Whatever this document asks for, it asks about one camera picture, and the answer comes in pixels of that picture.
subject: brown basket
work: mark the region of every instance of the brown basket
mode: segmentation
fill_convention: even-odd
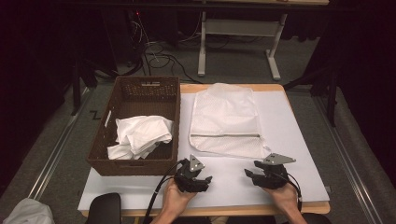
[[[107,147],[117,144],[115,119],[150,115],[174,122],[172,141],[161,143],[144,160],[109,160]],[[87,162],[100,175],[164,175],[177,162],[179,120],[177,77],[117,77]]]

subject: desk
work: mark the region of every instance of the desk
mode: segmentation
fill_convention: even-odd
[[[191,99],[195,92],[204,90],[207,86],[181,85],[178,158],[188,158],[193,153],[206,166],[198,178],[213,175],[208,191],[198,194],[182,216],[278,214],[279,212],[272,205],[269,196],[263,193],[262,189],[253,186],[251,180],[245,176],[244,168],[254,171],[254,160],[210,156],[209,153],[195,150],[188,143],[189,120],[191,120],[191,105],[193,104]],[[262,134],[268,146],[276,153],[297,160],[297,162],[285,164],[285,167],[299,181],[304,200],[303,212],[328,213],[330,211],[329,197],[292,114],[283,88],[280,85],[265,84],[242,86],[250,87],[255,91],[254,97],[261,115],[261,124],[264,123],[267,127],[262,131]],[[143,217],[149,205],[152,191],[160,179],[161,176],[99,176],[91,169],[78,210],[87,216],[89,206],[95,197],[108,192],[118,192],[121,196],[122,215]],[[162,192],[160,191],[159,194],[151,212],[153,216],[158,214],[161,208]]]
[[[258,3],[258,4],[287,4],[287,5],[319,5],[326,6],[329,0],[203,0],[210,2],[236,2],[236,3]],[[273,45],[265,51],[265,55],[270,65],[271,74],[274,80],[280,80],[280,74],[275,61],[276,48],[285,26],[287,14],[282,14],[279,21],[238,21],[238,20],[213,20],[206,18],[206,12],[202,13],[201,24],[201,47],[198,59],[198,76],[205,75],[206,34],[216,35],[253,35],[253,36],[272,36]]]

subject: crumpled white cloth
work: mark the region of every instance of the crumpled white cloth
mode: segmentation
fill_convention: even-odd
[[[118,145],[107,148],[111,160],[145,159],[161,142],[172,140],[173,121],[161,116],[116,119]]]
[[[21,200],[3,224],[54,224],[50,208],[33,199]]]
[[[271,150],[264,144],[253,90],[216,83],[196,93],[190,143],[200,151],[263,159]]]

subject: hand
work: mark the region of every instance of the hand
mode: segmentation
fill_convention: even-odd
[[[294,186],[288,183],[280,189],[262,189],[271,195],[276,207],[286,215],[289,223],[306,223],[297,208],[297,192]]]
[[[197,193],[181,192],[175,180],[171,178],[163,191],[163,209],[154,218],[153,223],[172,223],[180,216],[187,207],[187,204]]]

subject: person's left hand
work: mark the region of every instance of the person's left hand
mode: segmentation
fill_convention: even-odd
[[[151,223],[172,223],[172,221],[184,212],[187,204],[196,194],[196,192],[181,192],[175,180],[171,178],[163,191],[163,209]]]

